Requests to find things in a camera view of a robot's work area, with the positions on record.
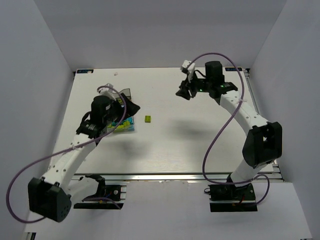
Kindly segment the green small lego brick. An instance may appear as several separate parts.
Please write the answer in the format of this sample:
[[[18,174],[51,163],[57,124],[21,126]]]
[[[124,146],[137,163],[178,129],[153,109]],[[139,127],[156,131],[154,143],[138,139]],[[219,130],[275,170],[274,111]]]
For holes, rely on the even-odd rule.
[[[125,121],[129,122],[131,125],[134,124],[134,119],[132,117],[127,118]]]

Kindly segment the teal round printed lego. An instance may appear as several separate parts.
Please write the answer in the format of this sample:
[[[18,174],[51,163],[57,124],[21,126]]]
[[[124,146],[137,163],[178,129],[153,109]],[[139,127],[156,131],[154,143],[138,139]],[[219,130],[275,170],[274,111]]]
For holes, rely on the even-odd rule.
[[[112,122],[110,126],[115,127],[117,124],[118,124],[118,122]]]

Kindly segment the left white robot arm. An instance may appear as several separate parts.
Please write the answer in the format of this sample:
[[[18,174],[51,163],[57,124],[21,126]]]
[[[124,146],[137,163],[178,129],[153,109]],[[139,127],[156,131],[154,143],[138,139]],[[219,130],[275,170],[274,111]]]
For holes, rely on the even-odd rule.
[[[72,206],[79,202],[105,202],[110,194],[106,180],[101,175],[89,173],[74,184],[71,180],[104,135],[112,132],[109,125],[121,123],[139,110],[140,106],[124,93],[119,98],[106,94],[94,97],[90,111],[84,114],[75,132],[70,144],[71,150],[63,153],[41,178],[34,177],[28,183],[29,209],[60,223]]]

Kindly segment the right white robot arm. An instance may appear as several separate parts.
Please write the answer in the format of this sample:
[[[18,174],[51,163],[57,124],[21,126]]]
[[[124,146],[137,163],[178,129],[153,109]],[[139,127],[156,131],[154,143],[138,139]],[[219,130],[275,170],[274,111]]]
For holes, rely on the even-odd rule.
[[[281,124],[268,121],[244,101],[244,90],[225,81],[223,66],[219,61],[205,63],[203,78],[197,77],[195,64],[189,60],[185,60],[180,69],[186,74],[186,79],[181,82],[176,96],[190,100],[197,93],[209,94],[244,131],[243,160],[227,181],[237,188],[248,185],[261,169],[282,156]]]

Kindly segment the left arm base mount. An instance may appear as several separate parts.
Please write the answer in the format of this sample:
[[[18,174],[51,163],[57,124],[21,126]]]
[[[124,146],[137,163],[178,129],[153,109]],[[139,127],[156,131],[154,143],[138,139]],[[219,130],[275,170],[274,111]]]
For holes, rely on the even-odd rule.
[[[87,210],[121,210],[124,206],[127,193],[127,185],[121,182],[109,182],[99,174],[86,174],[79,181],[93,180],[97,184],[94,193],[89,194],[78,203],[74,209]]]

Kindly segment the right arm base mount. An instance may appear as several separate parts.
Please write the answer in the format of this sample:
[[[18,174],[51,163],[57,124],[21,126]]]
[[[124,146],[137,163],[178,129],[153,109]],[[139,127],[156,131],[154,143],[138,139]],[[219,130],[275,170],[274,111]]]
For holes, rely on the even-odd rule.
[[[212,213],[257,212],[256,195],[253,185],[235,187],[234,185],[211,184],[204,189],[209,196]]]

